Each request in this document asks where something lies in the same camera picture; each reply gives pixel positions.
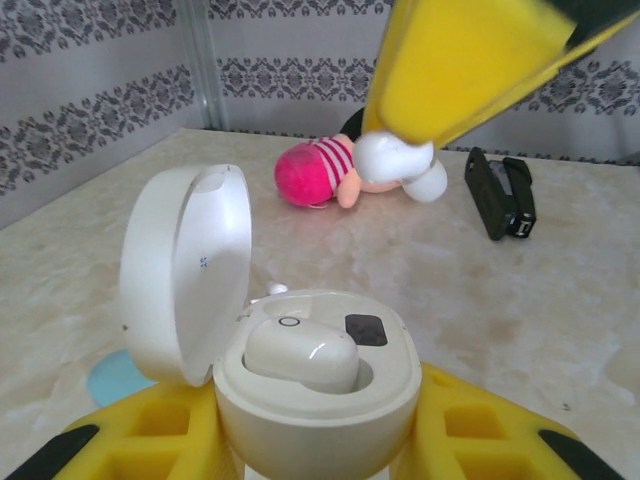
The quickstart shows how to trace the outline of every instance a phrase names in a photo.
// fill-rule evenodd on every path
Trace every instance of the plush doll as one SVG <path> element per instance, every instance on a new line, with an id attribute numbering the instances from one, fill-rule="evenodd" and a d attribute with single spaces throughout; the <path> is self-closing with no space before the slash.
<path id="1" fill-rule="evenodd" d="M 399 186 L 400 182 L 374 185 L 358 176 L 353 147 L 361 122 L 359 111 L 342 128 L 344 133 L 310 140 L 284 152 L 274 172 L 280 195 L 300 207 L 323 208 L 336 198 L 341 207 L 351 208 L 360 192 L 381 193 Z"/>

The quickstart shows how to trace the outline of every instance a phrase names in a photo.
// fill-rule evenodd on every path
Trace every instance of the marble table surface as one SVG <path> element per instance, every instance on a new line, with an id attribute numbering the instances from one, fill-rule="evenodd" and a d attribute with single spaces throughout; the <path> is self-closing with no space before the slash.
<path id="1" fill-rule="evenodd" d="M 182 130 L 0 231 L 0 476 L 96 409 L 85 382 L 124 347 L 119 258 L 134 202 L 156 173 L 234 163 L 253 208 L 249 298 L 269 281 L 351 290 L 403 316 L 423 361 L 561 422 L 640 478 L 640 173 L 529 159 L 538 223 L 494 243 L 440 152 L 436 203 L 401 190 L 357 207 L 290 207 L 272 168 L 299 140 Z"/>

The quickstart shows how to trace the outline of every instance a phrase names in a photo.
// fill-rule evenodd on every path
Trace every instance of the wireless earbud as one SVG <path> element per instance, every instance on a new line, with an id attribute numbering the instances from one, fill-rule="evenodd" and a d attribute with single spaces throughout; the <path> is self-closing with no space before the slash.
<path id="1" fill-rule="evenodd" d="M 285 316 L 265 320 L 253 329 L 244 364 L 257 375 L 339 394 L 353 390 L 360 358 L 356 343 L 345 331 Z"/>
<path id="2" fill-rule="evenodd" d="M 356 172 L 369 183 L 402 182 L 418 202 L 433 202 L 447 189 L 447 172 L 434 159 L 434 146 L 409 145 L 389 132 L 362 135 L 353 150 Z"/>

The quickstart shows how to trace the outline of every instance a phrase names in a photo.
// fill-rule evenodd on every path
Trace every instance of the damask wallpaper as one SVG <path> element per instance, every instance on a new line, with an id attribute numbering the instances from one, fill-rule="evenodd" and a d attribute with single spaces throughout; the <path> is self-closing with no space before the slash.
<path id="1" fill-rule="evenodd" d="M 365 101 L 391 3 L 210 0 L 228 127 L 335 133 Z M 615 163 L 638 131 L 640 21 L 448 148 Z"/>
<path id="2" fill-rule="evenodd" d="M 0 228 L 182 126 L 173 0 L 0 0 Z"/>

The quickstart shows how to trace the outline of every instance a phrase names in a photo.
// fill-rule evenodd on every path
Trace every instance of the earbud charging case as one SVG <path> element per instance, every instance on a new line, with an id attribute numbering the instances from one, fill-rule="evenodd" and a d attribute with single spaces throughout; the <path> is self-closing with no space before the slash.
<path id="1" fill-rule="evenodd" d="M 289 291 L 246 306 L 250 264 L 251 208 L 238 167 L 155 176 L 133 209 L 121 260 L 122 328 L 137 367 L 159 382 L 215 387 L 232 449 L 268 478 L 374 475 L 409 435 L 422 379 L 402 319 L 372 299 L 330 290 Z M 321 393 L 244 366 L 249 333 L 276 316 L 343 330 L 347 317 L 373 319 L 384 338 L 356 325 L 362 338 L 353 391 Z"/>

